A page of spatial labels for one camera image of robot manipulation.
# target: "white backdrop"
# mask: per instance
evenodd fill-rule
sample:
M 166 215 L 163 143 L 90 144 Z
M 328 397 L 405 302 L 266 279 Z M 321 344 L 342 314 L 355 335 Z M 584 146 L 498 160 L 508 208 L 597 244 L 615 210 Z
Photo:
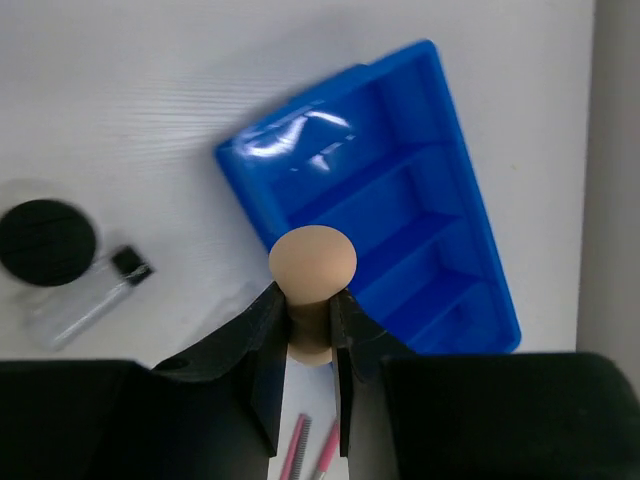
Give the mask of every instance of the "white backdrop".
M 441 51 L 521 349 L 573 349 L 592 16 L 591 0 L 3 2 L 0 199 L 45 182 L 106 246 L 122 232 L 157 269 L 58 356 L 152 365 L 243 308 L 269 282 L 266 254 L 213 145 L 278 98 L 418 38 Z M 0 281 L 0 357 L 44 356 L 20 328 L 19 291 Z M 332 401 L 330 372 L 293 365 L 283 442 L 307 410 L 314 460 Z

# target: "small glass vial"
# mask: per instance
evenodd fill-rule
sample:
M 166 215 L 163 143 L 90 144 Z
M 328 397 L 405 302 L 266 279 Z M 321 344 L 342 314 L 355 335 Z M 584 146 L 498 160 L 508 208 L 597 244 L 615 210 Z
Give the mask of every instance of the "small glass vial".
M 29 309 L 29 336 L 47 350 L 64 348 L 80 333 L 131 295 L 153 269 L 131 246 L 93 263 L 75 282 L 58 287 Z

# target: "round black cap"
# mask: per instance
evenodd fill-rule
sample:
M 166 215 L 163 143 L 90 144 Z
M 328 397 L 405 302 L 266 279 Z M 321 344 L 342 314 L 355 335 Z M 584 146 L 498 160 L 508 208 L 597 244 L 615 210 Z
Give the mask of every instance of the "round black cap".
M 32 200 L 0 219 L 0 262 L 32 285 L 70 283 L 91 266 L 96 234 L 76 208 L 58 200 Z

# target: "blue plastic tray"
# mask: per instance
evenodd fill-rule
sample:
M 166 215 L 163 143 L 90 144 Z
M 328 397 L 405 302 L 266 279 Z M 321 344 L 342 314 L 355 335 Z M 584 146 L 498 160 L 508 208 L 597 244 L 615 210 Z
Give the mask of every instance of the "blue plastic tray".
M 434 45 L 355 65 L 220 145 L 270 249 L 309 224 L 358 253 L 349 288 L 419 353 L 510 352 L 520 330 Z

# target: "wooden handle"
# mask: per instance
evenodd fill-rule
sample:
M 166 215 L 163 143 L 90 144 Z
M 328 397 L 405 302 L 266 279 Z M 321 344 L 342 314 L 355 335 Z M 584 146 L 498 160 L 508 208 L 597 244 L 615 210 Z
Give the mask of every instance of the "wooden handle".
M 327 301 L 349 284 L 356 264 L 351 241 L 331 227 L 300 227 L 275 243 L 269 268 L 287 297 L 291 357 L 314 366 L 331 361 Z

